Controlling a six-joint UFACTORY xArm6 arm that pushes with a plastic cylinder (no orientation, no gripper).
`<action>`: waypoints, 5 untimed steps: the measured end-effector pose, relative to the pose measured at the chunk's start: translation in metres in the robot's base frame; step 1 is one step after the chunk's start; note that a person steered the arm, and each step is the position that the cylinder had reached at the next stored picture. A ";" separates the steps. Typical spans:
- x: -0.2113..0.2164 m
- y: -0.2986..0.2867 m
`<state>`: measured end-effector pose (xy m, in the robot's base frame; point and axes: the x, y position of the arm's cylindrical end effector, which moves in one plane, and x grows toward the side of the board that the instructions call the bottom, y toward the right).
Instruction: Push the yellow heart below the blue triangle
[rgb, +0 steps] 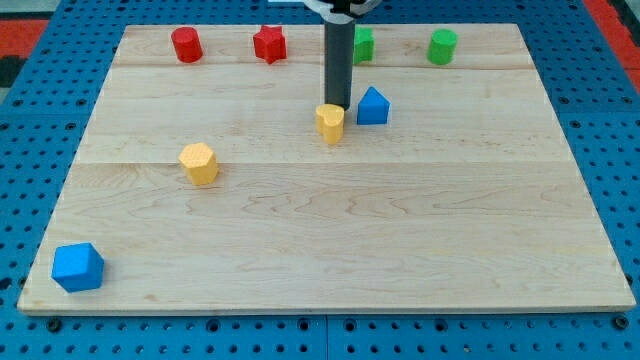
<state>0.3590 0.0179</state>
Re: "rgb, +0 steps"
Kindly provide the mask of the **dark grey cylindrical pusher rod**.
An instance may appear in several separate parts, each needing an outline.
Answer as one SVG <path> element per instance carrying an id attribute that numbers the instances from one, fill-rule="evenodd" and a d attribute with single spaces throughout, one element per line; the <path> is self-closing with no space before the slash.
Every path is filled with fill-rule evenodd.
<path id="1" fill-rule="evenodd" d="M 351 105 L 355 22 L 324 24 L 324 95 L 328 104 Z"/>

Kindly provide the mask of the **white and black arm mount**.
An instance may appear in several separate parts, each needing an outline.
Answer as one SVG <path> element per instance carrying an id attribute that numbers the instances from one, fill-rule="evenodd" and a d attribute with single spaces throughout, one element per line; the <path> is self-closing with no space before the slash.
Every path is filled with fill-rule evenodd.
<path id="1" fill-rule="evenodd" d="M 375 9 L 382 0 L 303 0 L 303 4 L 325 22 L 347 24 Z"/>

